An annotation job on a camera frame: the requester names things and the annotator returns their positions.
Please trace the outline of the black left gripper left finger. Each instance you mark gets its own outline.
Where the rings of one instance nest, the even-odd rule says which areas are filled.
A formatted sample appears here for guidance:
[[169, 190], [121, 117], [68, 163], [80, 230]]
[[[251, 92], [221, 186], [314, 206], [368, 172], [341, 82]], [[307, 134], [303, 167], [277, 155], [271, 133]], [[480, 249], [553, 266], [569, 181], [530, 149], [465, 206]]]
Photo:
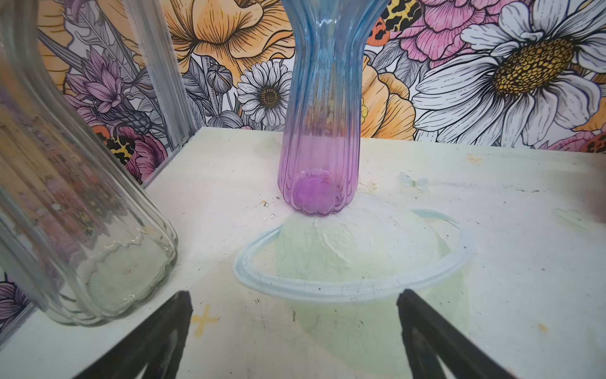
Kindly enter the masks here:
[[190, 293], [169, 298], [77, 378], [175, 378], [186, 346]]

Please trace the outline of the blue purple glass vase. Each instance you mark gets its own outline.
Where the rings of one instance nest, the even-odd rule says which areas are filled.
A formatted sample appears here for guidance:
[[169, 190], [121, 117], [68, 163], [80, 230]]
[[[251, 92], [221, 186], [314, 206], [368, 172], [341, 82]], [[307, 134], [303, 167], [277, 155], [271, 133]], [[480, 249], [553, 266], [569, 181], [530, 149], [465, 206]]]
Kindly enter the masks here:
[[358, 186], [363, 56], [385, 1], [285, 1], [295, 57], [278, 186], [294, 210], [339, 213]]

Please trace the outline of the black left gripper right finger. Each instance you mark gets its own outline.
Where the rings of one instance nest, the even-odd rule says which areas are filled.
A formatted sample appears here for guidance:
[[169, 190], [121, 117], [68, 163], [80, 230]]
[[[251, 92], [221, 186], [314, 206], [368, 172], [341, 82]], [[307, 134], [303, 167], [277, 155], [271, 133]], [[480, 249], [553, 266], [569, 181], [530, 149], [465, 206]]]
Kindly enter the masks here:
[[514, 376], [479, 349], [416, 292], [406, 289], [397, 301], [408, 363], [414, 378]]

